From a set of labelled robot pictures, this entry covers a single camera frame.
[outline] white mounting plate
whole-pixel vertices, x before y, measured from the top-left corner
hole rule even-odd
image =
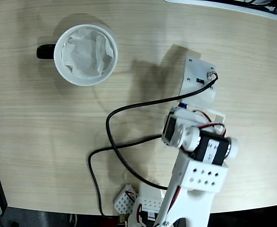
[[[211,71],[216,71],[214,65],[192,56],[186,56],[184,77],[179,95],[184,95],[201,89],[206,84],[211,82],[207,79],[207,75]],[[204,84],[197,82],[197,79],[203,80]],[[201,109],[209,109],[214,102],[215,94],[216,84],[214,84],[211,89],[209,88],[198,95],[185,98],[180,101]]]
[[[190,5],[197,5],[197,6],[209,6],[209,7],[221,8],[221,9],[230,9],[230,10],[250,13],[250,14],[254,14],[262,17],[268,17],[268,18],[277,20],[277,15],[272,13],[267,13],[257,9],[251,9],[251,8],[246,8],[241,6],[225,4],[225,3],[206,1],[206,0],[165,0],[165,1],[171,2],[171,3],[182,3],[182,4],[190,4]]]

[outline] red wire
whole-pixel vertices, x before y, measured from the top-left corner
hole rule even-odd
[[[202,113],[202,114],[205,116],[205,118],[206,118],[209,122],[212,122],[211,118],[210,118],[205,112],[203,112],[203,111],[201,111],[201,110],[192,110],[192,112],[200,112],[200,113]]]
[[[173,204],[175,203],[175,200],[176,200],[177,197],[178,197],[178,194],[179,194],[179,192],[180,192],[180,189],[181,189],[181,187],[177,186],[176,192],[175,192],[175,194],[174,194],[174,196],[173,196],[173,199],[172,199],[172,201],[171,201],[171,204],[170,204],[170,207],[169,207],[168,211],[172,208]]]
[[[133,193],[132,191],[125,191],[125,194],[129,197],[129,199],[132,201],[132,202],[135,202],[135,200],[129,195],[129,194],[133,194],[136,198],[136,194]]]
[[[137,223],[140,223],[139,222],[139,215],[140,215],[140,212],[141,212],[141,208],[143,207],[143,205],[140,203],[139,205],[138,205],[138,208],[137,208],[137,211],[136,211],[136,221],[137,221]]]
[[[225,135],[225,133],[226,133],[226,128],[225,128],[225,125],[224,124],[222,124],[222,123],[209,123],[209,124],[204,124],[204,125],[200,125],[200,126],[198,126],[198,128],[199,129],[204,129],[204,128],[207,128],[207,127],[210,127],[210,126],[215,126],[215,125],[221,125],[221,126],[223,126],[223,132],[222,132],[222,134],[221,135]]]

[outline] black mug handle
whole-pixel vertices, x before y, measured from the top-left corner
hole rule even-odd
[[[36,56],[39,59],[54,59],[55,44],[41,45],[36,50]]]

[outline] robotic arm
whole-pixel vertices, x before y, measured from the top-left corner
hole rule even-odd
[[[214,66],[187,57],[180,94],[204,86],[215,75]],[[186,219],[187,227],[207,226],[214,195],[220,191],[228,172],[224,160],[235,158],[238,150],[237,140],[225,137],[225,116],[208,109],[214,95],[213,86],[171,108],[162,141],[178,148],[179,153],[168,189],[163,198],[160,190],[142,183],[140,197],[128,219],[129,227],[169,227],[180,218]],[[214,113],[215,122],[200,110],[188,110],[187,104]]]

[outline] wooden table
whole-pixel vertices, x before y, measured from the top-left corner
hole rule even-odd
[[[91,22],[115,32],[118,64],[105,82],[77,87],[35,52]],[[212,211],[277,205],[277,21],[163,0],[0,0],[0,178],[9,206],[99,214],[86,156],[109,145],[106,116],[177,95],[186,55],[218,67],[214,109],[241,146]],[[119,114],[115,140],[160,133],[172,104]],[[176,149],[158,140],[122,152],[143,176],[168,184]],[[118,191],[138,181],[112,151],[93,167],[112,214]]]

